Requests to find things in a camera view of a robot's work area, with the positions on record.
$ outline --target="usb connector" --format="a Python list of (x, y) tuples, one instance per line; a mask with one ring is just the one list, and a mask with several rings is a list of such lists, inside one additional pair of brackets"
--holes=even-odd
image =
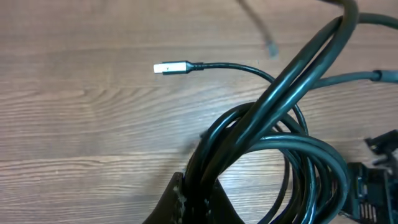
[(188, 61), (163, 62), (154, 65), (154, 72), (163, 73), (163, 75), (187, 74), (194, 70), (203, 70), (200, 66), (202, 64)]

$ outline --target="wooden table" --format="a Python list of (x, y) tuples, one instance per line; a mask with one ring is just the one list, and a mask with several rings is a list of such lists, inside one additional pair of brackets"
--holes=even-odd
[[(161, 61), (236, 62), (277, 76), (341, 14), (319, 1), (248, 0), (279, 46), (234, 0), (2, 0), (0, 222), (142, 223), (199, 134), (268, 86), (242, 72), (152, 73)], [(360, 0), (398, 17), (396, 0)], [(398, 32), (359, 26), (325, 76), (397, 69)], [(398, 87), (367, 81), (308, 93), (310, 133), (347, 161), (374, 158), (363, 139), (398, 128)], [(241, 158), (222, 176), (246, 223), (271, 207), (282, 181), (277, 151)], [(341, 218), (336, 222), (345, 222)]]

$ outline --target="cable connector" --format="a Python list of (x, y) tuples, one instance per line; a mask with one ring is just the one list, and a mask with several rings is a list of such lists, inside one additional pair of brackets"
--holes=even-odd
[(380, 75), (378, 79), (372, 79), (375, 82), (398, 83), (398, 70), (375, 70)]
[(194, 70), (203, 70), (202, 64), (188, 61), (163, 62), (154, 65), (154, 72), (163, 73), (163, 75), (188, 74)]

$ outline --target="black cable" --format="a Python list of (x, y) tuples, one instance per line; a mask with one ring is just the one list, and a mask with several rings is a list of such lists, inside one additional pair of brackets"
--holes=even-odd
[[(388, 70), (347, 73), (321, 79), (358, 23), (398, 29), (398, 20), (359, 13), (353, 0), (328, 2), (342, 5), (344, 15), (322, 28), (277, 78), (235, 63), (166, 62), (155, 65), (155, 72), (165, 75), (211, 68), (237, 69), (258, 75), (271, 83), (256, 102), (230, 109), (202, 136), (184, 177), (183, 192), (189, 198), (188, 206), (194, 207), (209, 198), (218, 176), (243, 154), (279, 149), (285, 158), (284, 181), (274, 206), (259, 223), (271, 222), (277, 213), (287, 190), (289, 163), (293, 171), (292, 196), (272, 223), (328, 223), (341, 210), (350, 183), (346, 163), (333, 147), (308, 136), (308, 128), (297, 102), (309, 90), (353, 80), (398, 83), (398, 71)], [(326, 47), (316, 56), (325, 43)], [(297, 121), (287, 114), (290, 110), (294, 111)], [(282, 132), (277, 125), (279, 121), (286, 125), (290, 133)], [(335, 190), (332, 190), (332, 178), (337, 181)]]

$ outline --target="bundled cable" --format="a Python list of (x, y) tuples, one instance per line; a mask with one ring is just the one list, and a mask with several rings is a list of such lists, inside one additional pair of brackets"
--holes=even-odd
[[(243, 154), (279, 149), (285, 158), (282, 187), (274, 206), (259, 223), (328, 223), (341, 210), (349, 190), (346, 162), (329, 144), (308, 135), (297, 102), (307, 91), (353, 80), (398, 83), (398, 71), (376, 70), (322, 78), (359, 23), (380, 24), (398, 29), (398, 20), (359, 13), (353, 0), (330, 0), (344, 7), (344, 15), (322, 28), (286, 66), (272, 78), (266, 72), (235, 63), (165, 62), (154, 66), (164, 75), (211, 68), (237, 69), (271, 82), (253, 103), (236, 106), (222, 114), (202, 136), (184, 175), (183, 193), (192, 208), (212, 193), (218, 176)], [(326, 47), (314, 58), (322, 46)], [(296, 120), (288, 112), (294, 111)], [(283, 132), (278, 123), (290, 132)], [(292, 169), (292, 196), (280, 215)]]

